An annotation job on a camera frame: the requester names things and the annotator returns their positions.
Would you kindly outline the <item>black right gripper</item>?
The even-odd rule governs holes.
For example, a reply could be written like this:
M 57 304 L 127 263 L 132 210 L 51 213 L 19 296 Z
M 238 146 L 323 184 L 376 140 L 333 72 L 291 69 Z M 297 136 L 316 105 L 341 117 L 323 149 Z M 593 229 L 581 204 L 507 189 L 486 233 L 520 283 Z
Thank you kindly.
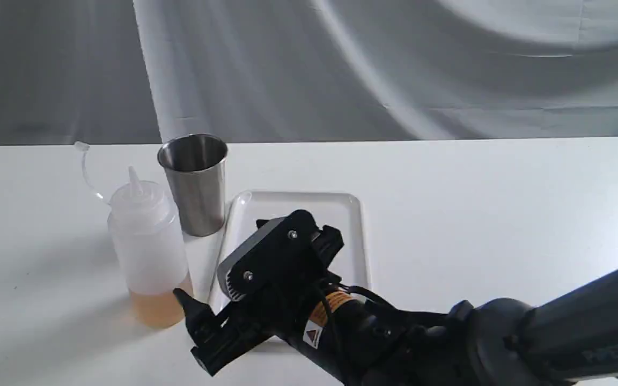
M 295 210 L 284 218 L 281 237 L 285 245 L 262 264 L 257 273 L 268 277 L 250 295 L 229 300 L 216 314 L 185 290 L 173 290 L 194 342 L 192 356 L 211 376 L 272 336 L 289 339 L 304 301 L 316 305 L 319 288 L 338 281 L 329 266 L 344 246 L 341 232 L 328 225 L 319 227 L 306 210 Z

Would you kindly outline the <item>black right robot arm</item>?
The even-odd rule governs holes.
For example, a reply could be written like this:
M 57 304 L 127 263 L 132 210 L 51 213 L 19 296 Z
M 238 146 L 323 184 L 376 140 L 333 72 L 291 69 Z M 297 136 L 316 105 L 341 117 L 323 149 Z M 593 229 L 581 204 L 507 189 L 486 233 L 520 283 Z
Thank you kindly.
M 542 306 L 499 298 L 414 312 L 329 271 L 342 234 L 306 210 L 256 227 L 217 268 L 229 299 L 220 313 L 173 291 L 211 376 L 275 336 L 345 385 L 618 379 L 618 270 Z

